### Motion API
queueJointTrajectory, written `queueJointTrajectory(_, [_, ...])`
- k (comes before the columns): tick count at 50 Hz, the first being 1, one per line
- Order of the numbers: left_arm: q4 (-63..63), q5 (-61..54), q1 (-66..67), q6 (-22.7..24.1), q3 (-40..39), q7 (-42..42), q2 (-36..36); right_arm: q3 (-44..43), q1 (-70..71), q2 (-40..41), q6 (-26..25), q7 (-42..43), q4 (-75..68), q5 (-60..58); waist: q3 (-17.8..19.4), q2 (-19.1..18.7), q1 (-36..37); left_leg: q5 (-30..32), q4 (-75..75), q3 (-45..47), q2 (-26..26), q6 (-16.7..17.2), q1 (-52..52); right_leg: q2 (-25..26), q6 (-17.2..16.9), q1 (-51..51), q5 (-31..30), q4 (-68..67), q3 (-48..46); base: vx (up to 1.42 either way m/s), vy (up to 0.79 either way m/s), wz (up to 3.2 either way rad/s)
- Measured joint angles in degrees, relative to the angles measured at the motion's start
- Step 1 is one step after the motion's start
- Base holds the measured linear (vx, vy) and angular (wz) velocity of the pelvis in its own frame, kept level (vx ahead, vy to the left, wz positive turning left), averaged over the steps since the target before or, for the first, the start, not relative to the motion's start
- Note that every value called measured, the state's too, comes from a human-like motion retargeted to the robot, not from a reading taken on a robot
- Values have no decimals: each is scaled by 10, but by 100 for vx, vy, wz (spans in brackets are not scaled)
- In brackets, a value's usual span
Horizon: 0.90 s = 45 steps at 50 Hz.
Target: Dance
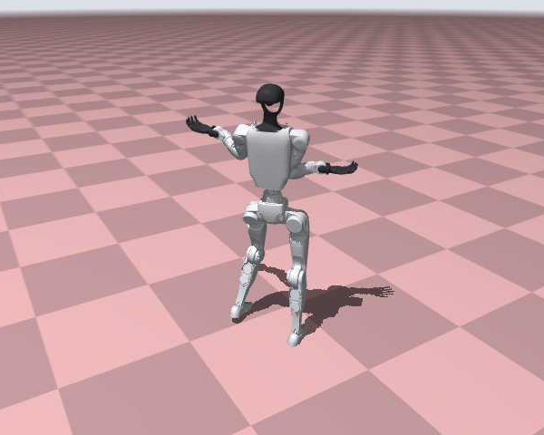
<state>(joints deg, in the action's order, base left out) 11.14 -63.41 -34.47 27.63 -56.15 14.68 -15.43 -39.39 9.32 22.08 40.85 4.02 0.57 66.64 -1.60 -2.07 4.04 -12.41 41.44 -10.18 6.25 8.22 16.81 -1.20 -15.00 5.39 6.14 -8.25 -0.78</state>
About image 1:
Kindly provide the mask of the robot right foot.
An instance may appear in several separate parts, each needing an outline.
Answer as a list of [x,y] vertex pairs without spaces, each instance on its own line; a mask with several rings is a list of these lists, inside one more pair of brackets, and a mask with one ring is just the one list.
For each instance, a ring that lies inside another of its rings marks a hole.
[[295,333],[292,333],[291,331],[291,334],[289,335],[287,339],[287,344],[291,347],[297,346],[301,338],[305,335],[305,333],[306,333],[306,325],[301,323],[300,334],[297,334],[296,330],[295,330]]

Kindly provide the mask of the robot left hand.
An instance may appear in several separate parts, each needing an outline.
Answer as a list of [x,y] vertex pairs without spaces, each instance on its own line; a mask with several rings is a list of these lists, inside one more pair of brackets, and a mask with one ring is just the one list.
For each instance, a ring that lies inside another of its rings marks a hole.
[[194,116],[194,119],[195,119],[195,121],[193,120],[192,116],[190,116],[190,119],[188,117],[188,119],[186,120],[187,125],[189,126],[189,128],[192,131],[195,131],[195,132],[198,132],[198,133],[206,133],[210,137],[215,137],[215,138],[217,138],[219,136],[219,133],[217,131],[213,130],[217,126],[211,126],[210,127],[209,125],[206,125],[206,124],[203,124],[203,123],[199,122],[196,115]]

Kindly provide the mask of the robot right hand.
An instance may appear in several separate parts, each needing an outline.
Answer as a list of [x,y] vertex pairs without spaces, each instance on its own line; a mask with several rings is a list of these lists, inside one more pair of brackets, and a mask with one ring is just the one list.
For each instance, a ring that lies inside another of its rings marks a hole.
[[358,163],[356,164],[356,162],[355,162],[355,164],[354,164],[354,161],[352,161],[352,164],[350,164],[349,166],[345,166],[345,167],[330,166],[329,163],[326,163],[326,166],[319,166],[318,171],[320,173],[325,173],[326,175],[328,175],[329,173],[334,173],[334,174],[339,174],[339,175],[351,174],[351,173],[354,173],[357,170],[357,166],[358,166]]

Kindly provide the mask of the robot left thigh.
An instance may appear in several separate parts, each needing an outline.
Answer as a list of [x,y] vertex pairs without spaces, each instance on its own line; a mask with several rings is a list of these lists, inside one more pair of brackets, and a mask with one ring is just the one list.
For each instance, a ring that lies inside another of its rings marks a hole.
[[248,225],[252,245],[248,254],[248,261],[253,264],[259,264],[264,259],[264,245],[267,233],[267,222],[260,221],[258,218],[257,204],[258,201],[250,201],[243,215],[243,220]]

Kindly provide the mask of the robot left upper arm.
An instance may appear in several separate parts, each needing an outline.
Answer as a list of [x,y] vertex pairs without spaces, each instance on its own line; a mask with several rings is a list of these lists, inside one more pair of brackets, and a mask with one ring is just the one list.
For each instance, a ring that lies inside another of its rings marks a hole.
[[237,152],[239,160],[244,160],[248,156],[246,136],[249,127],[245,124],[239,124],[232,136],[235,146],[233,149]]

